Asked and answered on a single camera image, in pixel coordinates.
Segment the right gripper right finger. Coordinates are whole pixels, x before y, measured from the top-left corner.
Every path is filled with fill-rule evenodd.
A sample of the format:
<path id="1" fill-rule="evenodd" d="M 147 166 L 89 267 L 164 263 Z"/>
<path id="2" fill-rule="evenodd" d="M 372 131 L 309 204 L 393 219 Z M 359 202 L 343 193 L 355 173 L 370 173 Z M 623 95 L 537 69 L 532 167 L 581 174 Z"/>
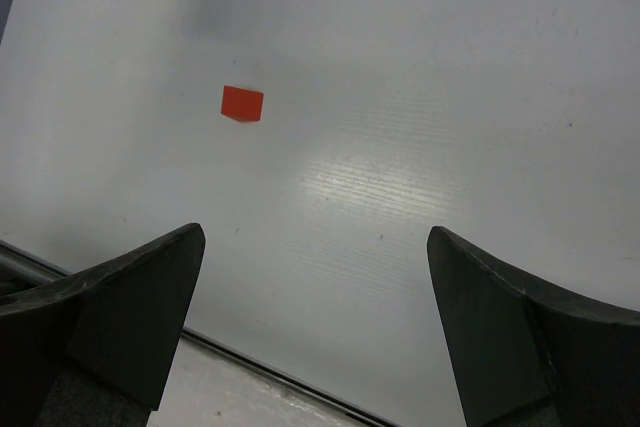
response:
<path id="1" fill-rule="evenodd" d="M 638 425 L 638 312 L 557 286 L 441 226 L 426 250 L 467 425 Z"/>

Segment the red wedge block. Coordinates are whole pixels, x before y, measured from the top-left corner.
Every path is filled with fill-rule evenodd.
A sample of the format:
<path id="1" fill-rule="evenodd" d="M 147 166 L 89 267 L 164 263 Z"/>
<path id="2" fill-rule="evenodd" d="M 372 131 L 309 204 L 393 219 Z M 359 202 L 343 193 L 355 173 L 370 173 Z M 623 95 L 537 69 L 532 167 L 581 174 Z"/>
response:
<path id="1" fill-rule="evenodd" d="M 221 114 L 238 122 L 258 122 L 261 119 L 263 101 L 262 92 L 225 85 Z"/>

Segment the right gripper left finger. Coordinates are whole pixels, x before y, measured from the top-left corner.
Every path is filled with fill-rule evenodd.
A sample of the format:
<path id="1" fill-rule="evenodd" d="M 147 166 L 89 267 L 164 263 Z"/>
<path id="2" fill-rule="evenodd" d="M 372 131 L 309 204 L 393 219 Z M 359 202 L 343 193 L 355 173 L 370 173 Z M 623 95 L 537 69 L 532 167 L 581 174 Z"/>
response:
<path id="1" fill-rule="evenodd" d="M 52 282 L 3 267 L 2 425 L 146 425 L 204 251 L 204 231 L 190 223 Z"/>

